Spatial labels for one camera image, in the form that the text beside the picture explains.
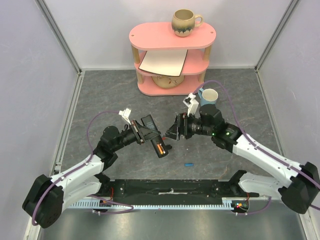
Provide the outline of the black battery compartment cover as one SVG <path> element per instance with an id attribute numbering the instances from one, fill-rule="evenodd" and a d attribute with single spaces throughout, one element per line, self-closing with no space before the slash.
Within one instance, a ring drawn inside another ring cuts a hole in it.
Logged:
<path id="1" fill-rule="evenodd" d="M 170 144 L 165 145 L 164 147 L 165 147 L 165 149 L 166 149 L 167 151 L 169 151 L 169 150 L 171 150 L 171 149 L 172 149 L 172 146 L 171 146 Z"/>

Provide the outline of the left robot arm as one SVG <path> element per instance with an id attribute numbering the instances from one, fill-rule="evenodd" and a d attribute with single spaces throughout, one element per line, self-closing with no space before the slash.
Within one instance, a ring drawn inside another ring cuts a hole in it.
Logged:
<path id="1" fill-rule="evenodd" d="M 151 141 L 158 157 L 163 157 L 157 147 L 163 144 L 161 133 L 151 115 L 141 118 L 141 122 L 132 120 L 122 131 L 116 126 L 106 127 L 96 148 L 83 161 L 59 174 L 38 176 L 22 204 L 32 225 L 48 228 L 67 207 L 84 197 L 106 196 L 110 179 L 103 172 L 118 158 L 116 152 L 132 143 L 141 145 L 147 141 Z"/>

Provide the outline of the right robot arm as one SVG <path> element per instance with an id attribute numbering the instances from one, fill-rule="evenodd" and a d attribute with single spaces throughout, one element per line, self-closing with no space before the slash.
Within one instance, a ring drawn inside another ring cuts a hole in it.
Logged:
<path id="1" fill-rule="evenodd" d="M 201 106 L 199 114 L 199 118 L 193 114 L 177 114 L 165 137 L 178 141 L 180 137 L 209 136 L 217 147 L 247 159 L 271 175 L 258 177 L 245 172 L 229 184 L 233 196 L 240 197 L 247 192 L 280 198 L 298 214 L 305 214 L 312 207 L 320 192 L 320 176 L 314 164 L 290 160 L 259 144 L 238 126 L 225 122 L 213 104 Z"/>

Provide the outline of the black gold battery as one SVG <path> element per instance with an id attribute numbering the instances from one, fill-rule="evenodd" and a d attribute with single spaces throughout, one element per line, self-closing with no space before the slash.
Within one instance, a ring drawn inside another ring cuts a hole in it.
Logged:
<path id="1" fill-rule="evenodd" d="M 166 148 L 164 147 L 164 145 L 162 143 L 159 144 L 159 151 L 161 155 L 165 155 L 166 152 Z"/>

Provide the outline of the black remote control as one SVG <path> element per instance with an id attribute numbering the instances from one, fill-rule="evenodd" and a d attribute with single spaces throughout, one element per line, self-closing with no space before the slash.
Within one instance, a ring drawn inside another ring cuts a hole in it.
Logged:
<path id="1" fill-rule="evenodd" d="M 145 117 L 142 117 L 141 122 L 144 127 L 146 127 L 148 130 L 151 130 L 151 133 L 145 139 L 150 140 L 158 158 L 167 156 L 169 154 L 169 146 L 165 145 L 161 136 L 161 132 L 158 131 L 153 117 L 149 114 Z"/>

